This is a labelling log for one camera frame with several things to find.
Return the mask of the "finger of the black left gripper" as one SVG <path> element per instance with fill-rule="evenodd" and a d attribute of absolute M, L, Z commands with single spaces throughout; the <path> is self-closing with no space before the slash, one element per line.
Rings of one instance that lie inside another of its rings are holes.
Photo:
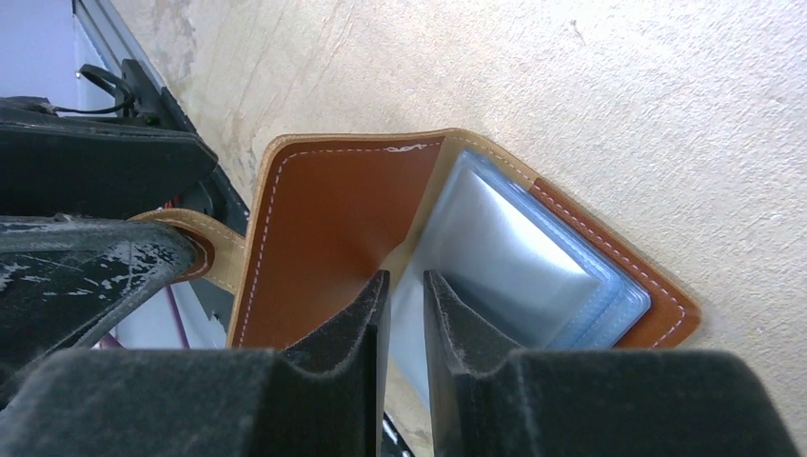
<path fill-rule="evenodd" d="M 147 175 L 156 153 L 101 134 L 109 125 L 59 117 L 38 97 L 2 99 L 2 214 L 127 219 L 174 198 Z"/>
<path fill-rule="evenodd" d="M 2 385 L 20 384 L 54 351 L 93 346 L 198 270 L 198 243 L 166 223 L 2 217 Z"/>

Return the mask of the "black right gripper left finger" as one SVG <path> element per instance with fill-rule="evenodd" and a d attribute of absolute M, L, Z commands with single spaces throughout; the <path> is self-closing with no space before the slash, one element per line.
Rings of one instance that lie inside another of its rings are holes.
<path fill-rule="evenodd" d="M 291 347 L 66 349 L 1 415 L 5 456 L 375 456 L 389 274 Z"/>

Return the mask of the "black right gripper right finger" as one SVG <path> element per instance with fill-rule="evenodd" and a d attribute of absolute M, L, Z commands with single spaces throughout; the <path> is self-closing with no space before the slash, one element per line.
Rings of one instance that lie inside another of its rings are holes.
<path fill-rule="evenodd" d="M 423 322 L 438 456 L 794 456 L 764 385 L 710 350 L 516 343 L 435 270 Z"/>

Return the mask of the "brown leather card holder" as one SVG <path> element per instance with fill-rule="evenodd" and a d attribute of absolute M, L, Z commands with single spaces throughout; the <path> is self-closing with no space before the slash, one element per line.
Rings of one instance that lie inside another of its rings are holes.
<path fill-rule="evenodd" d="M 188 278 L 234 295 L 228 342 L 285 348 L 389 273 L 390 351 L 429 400 L 429 366 L 485 376 L 513 350 L 665 349 L 699 306 L 551 181 L 465 129 L 285 135 L 245 235 L 156 209 L 197 247 Z"/>

